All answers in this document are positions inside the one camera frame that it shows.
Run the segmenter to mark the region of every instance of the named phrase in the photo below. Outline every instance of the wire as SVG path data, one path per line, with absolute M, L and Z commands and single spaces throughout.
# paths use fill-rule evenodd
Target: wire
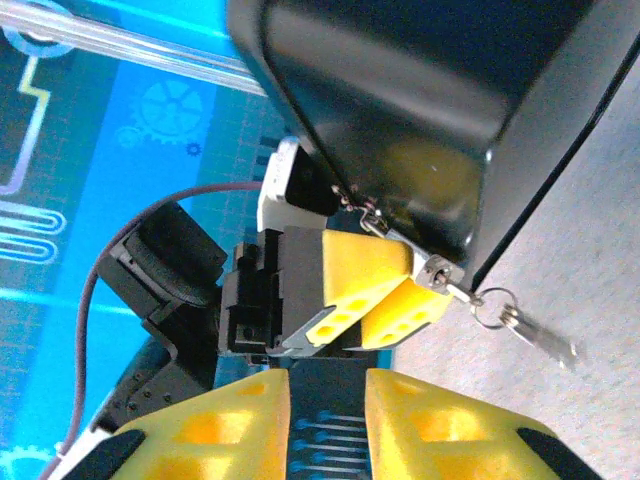
M 78 306 L 78 316 L 76 317 L 76 383 L 71 423 L 69 425 L 69 430 L 67 431 L 67 436 L 62 442 L 62 446 L 58 449 L 57 455 L 51 460 L 51 462 L 49 462 L 47 467 L 40 474 L 38 477 L 39 480 L 47 480 L 58 467 L 62 457 L 71 450 L 82 424 L 87 389 L 87 323 L 89 320 L 89 305 L 91 303 L 91 297 L 93 296 L 93 291 L 95 290 L 96 283 L 98 282 L 98 264 L 103 258 L 109 255 L 111 249 L 116 246 L 120 240 L 122 240 L 140 222 L 144 221 L 149 215 L 165 203 L 177 202 L 179 200 L 184 200 L 185 198 L 203 195 L 205 193 L 260 190 L 261 185 L 262 184 L 260 182 L 214 183 L 211 185 L 187 188 L 186 190 L 176 192 L 158 200 L 129 220 L 129 222 L 127 222 L 127 224 L 114 235 L 107 246 L 102 249 L 98 259 L 89 270 L 87 280 L 84 283 L 82 295 L 80 296 L 80 304 Z

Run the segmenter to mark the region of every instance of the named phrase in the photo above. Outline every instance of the gear icon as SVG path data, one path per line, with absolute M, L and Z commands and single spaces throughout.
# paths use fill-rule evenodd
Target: gear icon
M 37 460 L 39 462 L 48 462 L 52 458 L 53 455 L 51 455 L 48 450 L 39 449 L 35 445 L 31 445 L 27 448 L 14 447 L 13 450 L 0 451 L 0 467 L 5 473 L 6 480 L 34 478 L 37 475 L 38 471 L 42 469 L 41 465 L 37 465 L 37 467 L 32 467 L 31 465 L 29 465 L 29 475 L 22 474 L 18 477 L 16 473 L 15 462 L 19 460 Z
M 142 133 L 137 128 L 124 126 L 116 130 L 115 136 L 122 148 L 131 149 L 138 146 Z
M 202 147 L 199 143 L 192 142 L 187 145 L 187 154 L 191 155 L 192 157 L 197 157 L 201 153 Z
M 202 126 L 200 94 L 176 80 L 153 84 L 133 106 L 136 127 L 161 143 L 186 144 Z

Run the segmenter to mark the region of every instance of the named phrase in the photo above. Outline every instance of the yellow foam block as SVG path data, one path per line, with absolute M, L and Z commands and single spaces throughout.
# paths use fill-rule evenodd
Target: yellow foam block
M 273 369 L 138 418 L 147 438 L 114 480 L 284 480 L 289 377 Z
M 389 295 L 411 273 L 402 242 L 354 233 L 322 233 L 324 304 L 335 310 L 307 332 L 314 346 L 331 343 Z
M 389 370 L 367 372 L 374 480 L 557 480 L 516 430 L 528 417 Z
M 406 279 L 362 319 L 362 347 L 393 345 L 444 314 L 451 295 L 440 295 Z

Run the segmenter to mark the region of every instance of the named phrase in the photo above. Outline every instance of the clear acrylic rod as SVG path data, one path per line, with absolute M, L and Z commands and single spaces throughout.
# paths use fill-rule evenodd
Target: clear acrylic rod
M 0 25 L 88 52 L 266 96 L 239 60 L 81 17 L 67 16 L 18 1 L 0 0 Z

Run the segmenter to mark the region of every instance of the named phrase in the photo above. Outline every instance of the key ring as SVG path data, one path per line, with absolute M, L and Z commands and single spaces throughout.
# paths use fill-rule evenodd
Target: key ring
M 516 298 L 516 296 L 511 290 L 507 288 L 502 288 L 502 287 L 492 287 L 492 288 L 487 288 L 486 290 L 483 290 L 480 293 L 475 295 L 476 300 L 480 300 L 480 302 L 478 302 L 480 304 L 478 305 L 477 303 L 476 304 L 472 303 L 471 307 L 469 308 L 469 311 L 471 312 L 471 315 L 473 316 L 475 321 L 478 322 L 478 324 L 483 328 L 486 328 L 487 330 L 500 330 L 501 328 L 505 327 L 504 323 L 495 323 L 495 324 L 484 323 L 480 319 L 480 316 L 478 315 L 478 307 L 481 307 L 485 304 L 483 298 L 488 293 L 491 293 L 491 292 L 504 292 L 508 294 L 512 300 L 511 305 L 513 305 L 516 309 L 518 308 L 518 299 Z

